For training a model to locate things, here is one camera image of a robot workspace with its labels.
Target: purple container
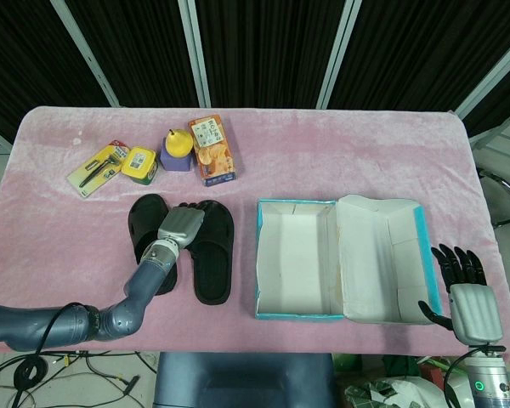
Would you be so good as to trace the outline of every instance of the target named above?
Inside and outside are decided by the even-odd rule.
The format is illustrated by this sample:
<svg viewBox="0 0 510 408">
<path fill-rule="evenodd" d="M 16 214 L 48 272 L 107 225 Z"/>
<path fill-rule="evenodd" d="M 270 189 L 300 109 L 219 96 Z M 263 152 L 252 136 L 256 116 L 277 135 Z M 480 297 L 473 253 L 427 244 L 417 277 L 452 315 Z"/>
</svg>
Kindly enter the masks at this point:
<svg viewBox="0 0 510 408">
<path fill-rule="evenodd" d="M 167 138 L 162 140 L 160 159 L 162 166 L 169 172 L 190 172 L 190 163 L 192 162 L 192 155 L 189 153 L 183 157 L 173 157 L 167 152 L 166 147 Z"/>
</svg>

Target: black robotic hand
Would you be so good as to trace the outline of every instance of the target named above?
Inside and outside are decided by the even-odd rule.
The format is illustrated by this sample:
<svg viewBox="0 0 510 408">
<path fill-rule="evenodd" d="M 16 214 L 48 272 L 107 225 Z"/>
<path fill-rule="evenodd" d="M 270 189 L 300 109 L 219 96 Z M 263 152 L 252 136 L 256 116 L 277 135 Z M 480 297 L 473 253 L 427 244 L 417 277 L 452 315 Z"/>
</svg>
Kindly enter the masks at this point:
<svg viewBox="0 0 510 408">
<path fill-rule="evenodd" d="M 444 244 L 440 244 L 439 248 L 434 246 L 431 252 L 438 260 L 442 278 L 445 283 L 445 290 L 450 293 L 452 285 L 461 283 L 472 283 L 478 285 L 487 285 L 485 281 L 484 268 L 479 258 L 474 252 L 468 250 L 464 252 L 459 246 L 454 248 L 456 253 Z M 425 317 L 437 325 L 443 326 L 448 330 L 453 330 L 453 324 L 450 318 L 435 314 L 431 308 L 420 300 L 418 302 L 420 309 Z"/>
<path fill-rule="evenodd" d="M 501 322 L 493 290 L 487 286 L 484 268 L 472 251 L 452 251 L 444 244 L 431 248 L 439 262 L 445 289 L 450 297 L 451 319 L 435 314 L 423 301 L 419 307 L 433 323 L 452 330 L 466 345 L 492 343 L 502 337 Z"/>
</svg>

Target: yellow container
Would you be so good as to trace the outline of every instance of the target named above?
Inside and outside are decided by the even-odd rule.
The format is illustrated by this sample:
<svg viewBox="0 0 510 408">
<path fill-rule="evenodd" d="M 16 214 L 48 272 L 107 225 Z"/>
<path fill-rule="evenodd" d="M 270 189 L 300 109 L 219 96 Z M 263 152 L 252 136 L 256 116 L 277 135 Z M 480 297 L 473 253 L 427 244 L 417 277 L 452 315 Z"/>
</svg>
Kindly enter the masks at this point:
<svg viewBox="0 0 510 408">
<path fill-rule="evenodd" d="M 133 181 L 149 184 L 156 173 L 156 153 L 143 147 L 133 147 L 122 164 L 121 173 L 126 174 Z"/>
</svg>

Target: product label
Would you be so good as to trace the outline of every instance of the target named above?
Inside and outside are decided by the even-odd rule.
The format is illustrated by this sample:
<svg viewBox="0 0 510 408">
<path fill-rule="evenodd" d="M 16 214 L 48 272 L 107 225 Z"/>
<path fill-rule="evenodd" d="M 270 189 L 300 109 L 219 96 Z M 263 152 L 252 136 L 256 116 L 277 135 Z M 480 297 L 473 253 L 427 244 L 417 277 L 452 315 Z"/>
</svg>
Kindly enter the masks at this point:
<svg viewBox="0 0 510 408">
<path fill-rule="evenodd" d="M 200 147 L 215 145 L 224 139 L 224 136 L 219 130 L 218 124 L 213 118 L 197 123 L 196 125 L 193 125 L 192 128 L 196 142 Z"/>
<path fill-rule="evenodd" d="M 151 168 L 149 174 L 147 175 L 147 179 L 149 179 L 149 180 L 153 179 L 153 176 L 155 176 L 155 173 L 156 173 L 156 168 L 157 168 L 157 165 L 155 162 L 155 163 L 153 163 L 153 167 Z"/>
<path fill-rule="evenodd" d="M 121 159 L 124 159 L 128 155 L 128 149 L 126 147 L 115 146 L 114 150 L 116 155 Z"/>
<path fill-rule="evenodd" d="M 144 164 L 145 154 L 144 153 L 136 153 L 134 158 L 130 161 L 130 167 L 132 168 L 140 168 L 142 164 Z"/>
</svg>

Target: gray robot arm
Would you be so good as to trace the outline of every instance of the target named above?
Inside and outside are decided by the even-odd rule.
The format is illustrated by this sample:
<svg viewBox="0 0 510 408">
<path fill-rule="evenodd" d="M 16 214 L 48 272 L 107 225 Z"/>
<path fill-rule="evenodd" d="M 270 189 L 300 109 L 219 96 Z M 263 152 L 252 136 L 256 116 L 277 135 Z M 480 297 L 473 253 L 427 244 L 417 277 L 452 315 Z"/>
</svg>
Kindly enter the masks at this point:
<svg viewBox="0 0 510 408">
<path fill-rule="evenodd" d="M 146 248 L 138 268 L 124 286 L 125 299 L 102 310 L 88 305 L 64 310 L 54 322 L 45 347 L 69 346 L 93 339 L 108 341 L 135 333 L 142 325 L 145 308 L 175 264 L 179 250 L 193 241 L 203 219 L 201 210 L 173 208 L 162 222 L 159 239 Z M 59 310 L 0 306 L 0 342 L 16 351 L 36 349 Z"/>
</svg>

